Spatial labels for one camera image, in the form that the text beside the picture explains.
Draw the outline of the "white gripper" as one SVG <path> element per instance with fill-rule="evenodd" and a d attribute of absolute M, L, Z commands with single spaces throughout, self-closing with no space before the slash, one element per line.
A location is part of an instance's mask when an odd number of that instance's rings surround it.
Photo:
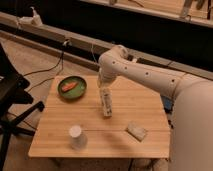
<path fill-rule="evenodd" d="M 109 87 L 116 79 L 116 74 L 104 69 L 98 72 L 97 84 L 99 88 Z"/>

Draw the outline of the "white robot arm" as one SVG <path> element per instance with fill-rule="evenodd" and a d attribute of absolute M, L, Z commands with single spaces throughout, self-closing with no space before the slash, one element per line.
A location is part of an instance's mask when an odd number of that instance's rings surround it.
<path fill-rule="evenodd" d="M 124 76 L 173 102 L 168 171 L 213 171 L 213 81 L 128 59 L 116 45 L 98 60 L 99 84 Z"/>

